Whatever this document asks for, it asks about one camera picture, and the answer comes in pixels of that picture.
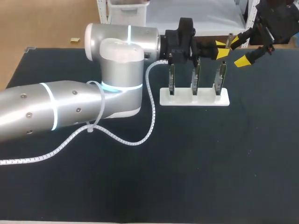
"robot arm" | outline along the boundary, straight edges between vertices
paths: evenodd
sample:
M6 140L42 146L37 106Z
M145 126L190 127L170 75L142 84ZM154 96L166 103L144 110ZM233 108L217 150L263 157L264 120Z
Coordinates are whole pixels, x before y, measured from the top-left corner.
M299 4L296 1L261 0L256 6L257 15L253 28L238 34L232 41L231 49L244 44L253 35L259 35L263 46L247 53L237 61L237 67L252 65L258 58L275 50L274 43L282 43L299 32Z

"small yellow object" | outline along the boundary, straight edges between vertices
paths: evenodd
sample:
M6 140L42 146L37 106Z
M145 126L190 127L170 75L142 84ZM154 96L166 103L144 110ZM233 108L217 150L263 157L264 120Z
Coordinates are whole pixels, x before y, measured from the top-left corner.
M79 42L79 41L80 41L80 38L78 38L78 37L71 38L71 42Z
M238 41L238 40L239 40L239 37L236 36L236 37L234 38L234 40L232 41L232 43L234 43L234 42L236 42L236 41Z
M238 60L235 61L235 65L240 68L246 65L251 65L251 63L248 61L247 57L244 55L243 57L240 57Z
M217 46L225 46L226 44L225 44L225 43L222 43L222 42L220 42L220 41L216 41L216 45L217 45Z
M226 57L229 54L229 49L227 48L218 48L218 55L217 55L217 59L222 58L222 57Z

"wooden floor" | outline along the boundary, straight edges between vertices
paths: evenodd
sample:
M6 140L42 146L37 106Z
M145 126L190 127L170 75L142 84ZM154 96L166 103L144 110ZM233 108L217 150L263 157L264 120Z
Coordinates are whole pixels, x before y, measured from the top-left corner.
M0 0L0 90L27 46L83 48L86 25L99 21L96 0Z

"white cable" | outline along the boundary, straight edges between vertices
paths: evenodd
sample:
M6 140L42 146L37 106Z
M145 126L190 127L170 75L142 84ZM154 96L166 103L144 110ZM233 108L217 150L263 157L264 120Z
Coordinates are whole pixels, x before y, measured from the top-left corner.
M100 110L100 113L99 113L97 119L95 120L94 124L87 129L87 132L89 132L89 133L93 132L93 129L95 128L95 126L98 124L98 122L102 118L103 113L104 113L104 109L105 109L105 92L104 92L102 86L96 81L88 81L87 82L87 84L90 84L90 83L95 83L98 86L98 88L100 89L100 92L101 92L101 110Z
M168 64L168 62L166 60L160 60L157 62L154 62L153 64L151 64L145 72L145 82L146 82L146 87L148 89L149 92L149 99L150 99L150 103L151 103L151 108L152 108L152 119L151 119L151 124L150 124L150 128L148 133L146 134L146 136L138 141L138 142L129 142L129 141L125 141L119 137L117 137L115 134L111 133L110 131L108 131L107 129L96 125L95 128L106 133L107 135L109 135L111 138L115 139L116 141L125 144L125 145L129 145L129 146L138 146L142 143L144 143L150 136L150 134L153 131L154 125L155 125L155 119L156 119L156 109L155 109L155 102L153 99L153 95L151 93L151 89L150 89L150 82L149 82L149 73L150 70L159 64ZM75 132L73 132L59 147L57 147L54 151L46 154L46 155L42 155L42 156L38 156L38 157L33 157L33 158L27 158L27 159L15 159L15 160L0 160L0 165L14 165L14 164L23 164L23 163L33 163L33 162L40 162L43 160L46 160L48 158L53 157L54 155L56 155L57 153L59 153L67 144L70 143L70 141L73 140L73 138L75 138L79 133L81 133L82 131L92 127L93 125L84 125L80 128L78 128Z

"white shelf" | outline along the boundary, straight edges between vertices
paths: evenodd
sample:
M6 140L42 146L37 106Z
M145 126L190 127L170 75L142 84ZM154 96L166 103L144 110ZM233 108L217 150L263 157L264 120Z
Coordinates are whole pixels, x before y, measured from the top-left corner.
M246 28L234 0L151 0L146 26L164 34L177 29L181 17L193 18L196 36L237 35Z

